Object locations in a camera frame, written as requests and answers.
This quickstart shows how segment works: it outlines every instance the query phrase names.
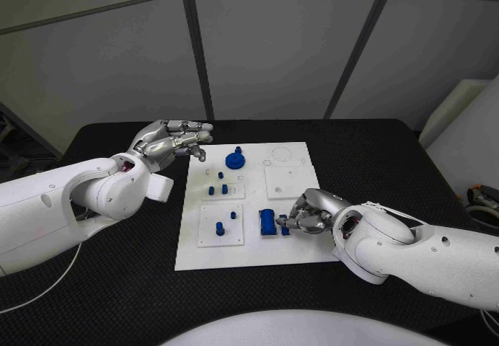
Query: blue object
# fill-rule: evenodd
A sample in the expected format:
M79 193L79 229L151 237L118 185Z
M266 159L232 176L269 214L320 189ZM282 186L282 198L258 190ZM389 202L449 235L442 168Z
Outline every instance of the blue object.
M243 166L245 160L240 153L240 147L236 146L236 150L224 158L224 165L230 169L239 169Z
M271 209L263 209L259 211L259 227L262 236L273 236L276 234L273 211Z
M223 234L224 234L224 229L223 229L222 222L216 222L216 235L222 236Z
M285 214L278 216L279 218L288 218L288 216ZM281 226L281 235L282 236L288 236L288 228Z

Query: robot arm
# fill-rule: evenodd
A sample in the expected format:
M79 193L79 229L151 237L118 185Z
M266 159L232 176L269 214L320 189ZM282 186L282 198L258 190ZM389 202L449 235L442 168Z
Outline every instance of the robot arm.
M369 283L395 275L422 293L499 311L497 237L428 224L408 228L382 207L350 205L315 189L276 223L312 234L331 231L333 256Z
M204 161L197 142L211 125L157 120L125 153L92 159L0 185L0 276L44 262L128 218L147 197L165 202L173 180L154 174L177 156ZM98 215L76 219L70 200Z

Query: black mat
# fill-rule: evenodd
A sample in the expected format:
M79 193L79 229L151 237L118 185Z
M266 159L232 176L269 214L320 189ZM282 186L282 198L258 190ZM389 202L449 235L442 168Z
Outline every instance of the black mat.
M452 191L396 120L214 121L213 144L305 141L320 186L350 203L379 202L441 226L474 229ZM145 123L86 126L61 164L125 151ZM320 309L425 331L474 310L421 294L390 277L361 281L338 262L174 272L187 159L165 204L100 231L57 287L0 315L1 345L155 345L224 316L265 309ZM0 279L0 309L33 298L57 279L74 249Z

